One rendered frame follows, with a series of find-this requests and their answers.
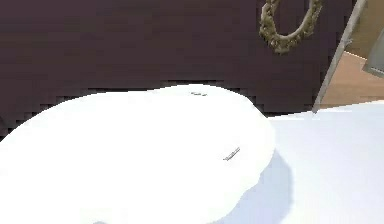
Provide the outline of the grey door frame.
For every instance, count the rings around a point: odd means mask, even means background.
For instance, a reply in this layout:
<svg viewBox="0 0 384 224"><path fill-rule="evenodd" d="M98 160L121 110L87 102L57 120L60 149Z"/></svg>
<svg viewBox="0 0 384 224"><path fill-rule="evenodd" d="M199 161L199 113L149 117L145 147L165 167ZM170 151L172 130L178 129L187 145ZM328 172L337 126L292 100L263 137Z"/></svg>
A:
<svg viewBox="0 0 384 224"><path fill-rule="evenodd" d="M345 51L346 47L352 42L352 33L356 27L356 24L359 21L360 15L366 5L368 0L357 0L353 6L353 10L348 19L348 22L345 26L343 34L341 36L340 42L336 48L335 54L332 58L332 61L329 65L327 73L324 77L318 95L315 99L315 102L312 107L312 112L317 113L321 108L321 102L326 94L326 91L331 83L332 77L336 71L337 65Z"/></svg>

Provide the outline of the grey room door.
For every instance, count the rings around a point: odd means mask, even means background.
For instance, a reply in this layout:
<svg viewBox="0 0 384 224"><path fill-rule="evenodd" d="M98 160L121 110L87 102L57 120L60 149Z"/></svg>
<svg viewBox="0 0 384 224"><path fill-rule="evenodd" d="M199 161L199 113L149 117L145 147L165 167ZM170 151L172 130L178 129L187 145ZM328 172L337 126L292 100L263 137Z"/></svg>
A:
<svg viewBox="0 0 384 224"><path fill-rule="evenodd" d="M384 79L384 28L374 42L363 70Z"/></svg>

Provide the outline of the gold oval mirror frame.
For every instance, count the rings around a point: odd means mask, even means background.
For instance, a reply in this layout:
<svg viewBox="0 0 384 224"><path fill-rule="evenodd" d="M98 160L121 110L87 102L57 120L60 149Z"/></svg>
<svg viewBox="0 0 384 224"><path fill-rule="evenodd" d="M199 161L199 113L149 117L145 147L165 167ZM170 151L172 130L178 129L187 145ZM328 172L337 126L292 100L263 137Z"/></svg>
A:
<svg viewBox="0 0 384 224"><path fill-rule="evenodd" d="M287 35L276 28L274 15L281 0L266 0L261 8L259 35L276 54L286 54L301 41L314 34L314 29L323 8L322 0L309 0L308 9L298 28Z"/></svg>

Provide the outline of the grey bathtub tap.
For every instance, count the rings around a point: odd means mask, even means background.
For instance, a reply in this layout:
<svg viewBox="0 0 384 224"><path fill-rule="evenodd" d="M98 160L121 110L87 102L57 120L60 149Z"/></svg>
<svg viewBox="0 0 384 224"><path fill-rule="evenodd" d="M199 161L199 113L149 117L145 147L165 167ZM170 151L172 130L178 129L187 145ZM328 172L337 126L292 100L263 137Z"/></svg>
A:
<svg viewBox="0 0 384 224"><path fill-rule="evenodd" d="M240 147L237 147L234 151L232 151L230 154L228 154L226 157L224 157L223 160L224 161L231 160L239 151L240 151Z"/></svg>

